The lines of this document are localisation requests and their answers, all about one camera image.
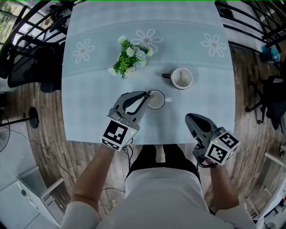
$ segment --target white cup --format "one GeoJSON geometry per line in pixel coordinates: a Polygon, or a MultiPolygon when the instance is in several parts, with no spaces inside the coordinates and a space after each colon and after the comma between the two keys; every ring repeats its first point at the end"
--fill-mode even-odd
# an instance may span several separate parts
{"type": "Polygon", "coordinates": [[[176,68],[171,74],[163,73],[162,77],[171,79],[172,84],[178,89],[187,89],[193,82],[193,75],[186,68],[176,68]]]}
{"type": "Polygon", "coordinates": [[[164,94],[158,90],[151,91],[150,98],[151,100],[148,104],[148,107],[153,110],[160,109],[162,106],[164,106],[165,102],[172,101],[172,98],[165,98],[164,94]]]}

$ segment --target potted plant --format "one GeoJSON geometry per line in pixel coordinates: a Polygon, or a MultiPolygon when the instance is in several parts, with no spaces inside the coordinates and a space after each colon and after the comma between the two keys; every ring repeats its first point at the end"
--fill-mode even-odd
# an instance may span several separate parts
{"type": "Polygon", "coordinates": [[[134,45],[125,36],[118,39],[121,44],[121,54],[113,68],[108,71],[113,75],[121,75],[122,78],[134,71],[142,69],[146,65],[146,56],[152,56],[153,50],[142,45],[134,45]]]}

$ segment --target black wire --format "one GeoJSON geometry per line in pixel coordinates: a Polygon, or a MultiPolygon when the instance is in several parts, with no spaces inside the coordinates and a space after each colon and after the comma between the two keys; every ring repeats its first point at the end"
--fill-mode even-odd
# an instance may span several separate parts
{"type": "Polygon", "coordinates": [[[124,193],[125,193],[125,191],[119,190],[119,189],[117,189],[117,188],[104,188],[104,189],[102,189],[102,190],[106,190],[106,189],[115,189],[115,190],[117,190],[117,191],[120,191],[120,192],[124,192],[124,193]]]}
{"type": "MultiPolygon", "coordinates": [[[[15,132],[15,133],[18,133],[18,134],[23,135],[23,133],[21,133],[21,132],[17,132],[17,131],[15,131],[15,130],[10,129],[10,128],[7,128],[7,129],[9,129],[9,130],[11,130],[11,131],[13,131],[13,132],[15,132]]],[[[55,158],[55,160],[56,160],[56,162],[58,163],[59,167],[61,167],[61,168],[70,176],[70,178],[71,178],[73,184],[75,185],[75,181],[74,181],[74,179],[73,179],[73,176],[72,176],[64,167],[61,166],[61,164],[59,163],[59,161],[58,161],[58,159],[57,159],[57,155],[51,153],[51,152],[50,152],[50,148],[45,148],[45,147],[43,147],[43,146],[42,146],[41,144],[39,144],[38,142],[36,142],[35,140],[31,140],[31,139],[27,138],[25,135],[23,135],[23,137],[26,138],[26,139],[27,139],[28,141],[30,141],[30,142],[36,143],[37,145],[39,145],[40,147],[42,147],[44,150],[46,150],[49,154],[53,155],[54,158],[55,158]]],[[[129,147],[130,147],[130,149],[131,149],[131,151],[132,151],[131,157],[129,157],[128,149],[127,149],[127,148],[125,148],[123,151],[124,151],[124,152],[127,154],[127,156],[128,156],[128,164],[129,164],[129,169],[130,169],[130,167],[131,167],[131,158],[132,158],[132,156],[133,156],[133,149],[132,149],[131,146],[129,146],[129,147]]],[[[114,189],[114,190],[117,190],[117,191],[120,191],[120,192],[124,192],[124,193],[125,193],[125,191],[119,190],[119,189],[117,189],[117,188],[104,188],[104,189],[102,189],[102,190],[108,190],[108,189],[114,189]]]]}
{"type": "Polygon", "coordinates": [[[197,162],[197,173],[198,173],[198,177],[200,177],[200,173],[198,171],[198,162],[197,162]]]}
{"type": "MultiPolygon", "coordinates": [[[[15,133],[18,133],[18,134],[22,134],[22,135],[23,135],[23,133],[17,132],[17,131],[12,130],[12,129],[10,129],[10,130],[13,131],[13,132],[15,132],[15,133]]],[[[59,167],[61,167],[61,168],[70,176],[70,178],[71,178],[73,184],[75,184],[75,181],[74,181],[74,179],[73,179],[73,176],[72,176],[64,167],[62,167],[62,165],[59,163],[59,161],[58,161],[58,159],[57,159],[57,155],[51,153],[51,152],[50,152],[50,148],[45,148],[45,147],[43,147],[43,146],[42,146],[41,144],[39,144],[38,142],[36,142],[35,140],[30,140],[30,139],[27,138],[25,135],[23,135],[23,137],[26,138],[26,139],[27,139],[28,141],[30,141],[30,142],[36,143],[37,145],[41,146],[44,150],[46,150],[49,154],[53,155],[54,158],[55,158],[55,160],[56,160],[56,162],[58,163],[59,167]]]]}

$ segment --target blue object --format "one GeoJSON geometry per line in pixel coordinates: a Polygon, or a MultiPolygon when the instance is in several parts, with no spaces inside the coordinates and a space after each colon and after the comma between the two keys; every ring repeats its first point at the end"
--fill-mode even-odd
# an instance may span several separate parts
{"type": "Polygon", "coordinates": [[[266,48],[263,46],[262,53],[260,53],[260,60],[263,63],[273,64],[274,62],[280,62],[280,55],[275,46],[271,46],[270,48],[266,48]]]}

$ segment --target window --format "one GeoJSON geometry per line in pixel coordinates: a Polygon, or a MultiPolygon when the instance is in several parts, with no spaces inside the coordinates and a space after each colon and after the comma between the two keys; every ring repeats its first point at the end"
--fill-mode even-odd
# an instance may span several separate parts
{"type": "MultiPolygon", "coordinates": [[[[23,9],[23,4],[18,3],[16,1],[6,1],[2,8],[0,9],[0,43],[5,43],[8,36],[10,35],[14,23],[17,19],[17,16],[20,14],[21,10],[23,9]]],[[[25,16],[29,12],[29,8],[27,8],[24,12],[25,16]]],[[[35,13],[30,19],[28,23],[25,23],[20,29],[19,32],[15,35],[13,40],[13,44],[16,44],[17,40],[24,35],[29,29],[33,26],[33,23],[37,23],[41,20],[43,16],[39,13],[35,13]]],[[[32,36],[37,36],[41,33],[42,30],[39,28],[33,29],[29,34],[32,36]]]]}

